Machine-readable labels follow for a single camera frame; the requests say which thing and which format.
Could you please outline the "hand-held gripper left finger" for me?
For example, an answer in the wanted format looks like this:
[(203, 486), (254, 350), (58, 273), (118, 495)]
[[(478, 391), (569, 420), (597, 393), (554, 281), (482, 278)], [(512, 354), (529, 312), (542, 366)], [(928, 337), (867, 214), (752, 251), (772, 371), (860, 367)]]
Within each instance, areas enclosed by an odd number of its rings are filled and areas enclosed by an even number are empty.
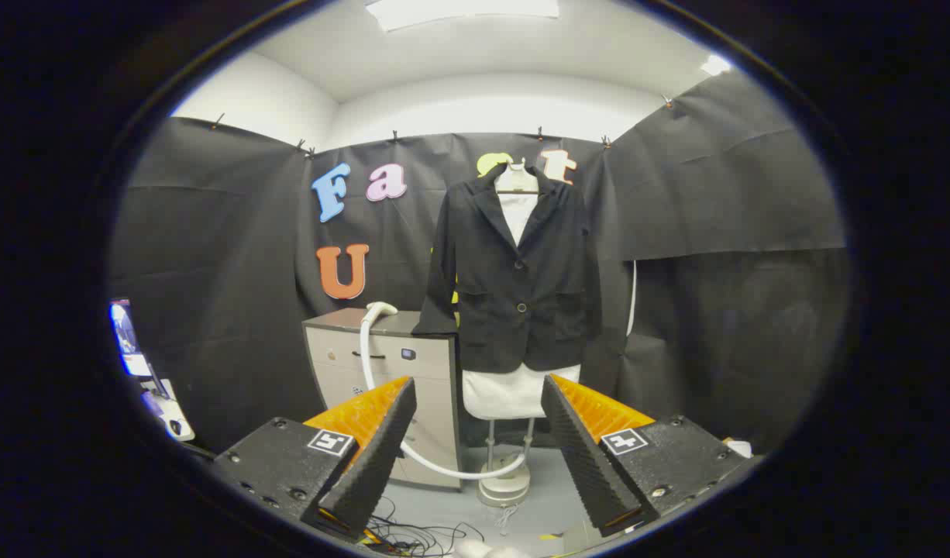
[(303, 422), (270, 419), (220, 453), (212, 472), (284, 522), (357, 543), (415, 410), (414, 379), (399, 377)]

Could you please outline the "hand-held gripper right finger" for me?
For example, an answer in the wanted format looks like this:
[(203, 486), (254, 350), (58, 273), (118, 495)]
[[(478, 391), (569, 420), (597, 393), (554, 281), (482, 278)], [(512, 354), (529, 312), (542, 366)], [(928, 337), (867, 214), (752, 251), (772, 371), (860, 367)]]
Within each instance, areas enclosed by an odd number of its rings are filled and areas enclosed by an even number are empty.
[(554, 374), (540, 406), (603, 536), (689, 508), (752, 463), (687, 417), (655, 419)]

